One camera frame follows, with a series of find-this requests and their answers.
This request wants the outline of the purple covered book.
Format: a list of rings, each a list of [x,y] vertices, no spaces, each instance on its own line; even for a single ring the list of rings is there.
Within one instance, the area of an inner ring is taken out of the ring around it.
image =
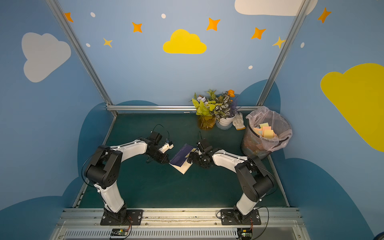
[[[179,152],[171,159],[169,164],[184,175],[187,170],[192,166],[192,163],[188,162],[190,153],[193,153],[196,150],[196,147],[185,144],[179,150]]]

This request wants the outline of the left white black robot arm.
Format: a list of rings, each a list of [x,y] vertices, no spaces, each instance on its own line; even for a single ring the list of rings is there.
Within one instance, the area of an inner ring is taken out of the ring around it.
[[[160,164],[167,164],[169,163],[167,151],[173,147],[171,141],[166,141],[160,147],[157,141],[150,139],[134,140],[111,147],[101,145],[91,157],[84,175],[100,193],[106,211],[116,214],[125,208],[125,202],[117,186],[122,162],[138,155],[147,155]]]

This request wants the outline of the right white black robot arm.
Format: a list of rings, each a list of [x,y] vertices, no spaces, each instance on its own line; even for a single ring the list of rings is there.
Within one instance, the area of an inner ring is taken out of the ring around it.
[[[211,164],[223,167],[236,173],[243,195],[234,206],[233,216],[237,221],[250,217],[254,207],[276,185],[275,177],[266,169],[258,156],[237,156],[225,150],[190,152],[188,163],[197,164],[202,168],[209,168]]]

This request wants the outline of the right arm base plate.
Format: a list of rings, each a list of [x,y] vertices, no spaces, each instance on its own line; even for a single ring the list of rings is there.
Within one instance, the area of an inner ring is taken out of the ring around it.
[[[242,215],[240,211],[233,209],[221,209],[217,217],[221,220],[223,226],[245,226],[261,225],[261,217],[258,210],[252,210],[247,215]]]

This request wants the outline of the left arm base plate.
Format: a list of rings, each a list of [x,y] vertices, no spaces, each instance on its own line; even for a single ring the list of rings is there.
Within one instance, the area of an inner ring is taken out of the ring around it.
[[[140,226],[143,218],[143,210],[139,209],[121,209],[113,213],[104,209],[100,225],[101,226]]]

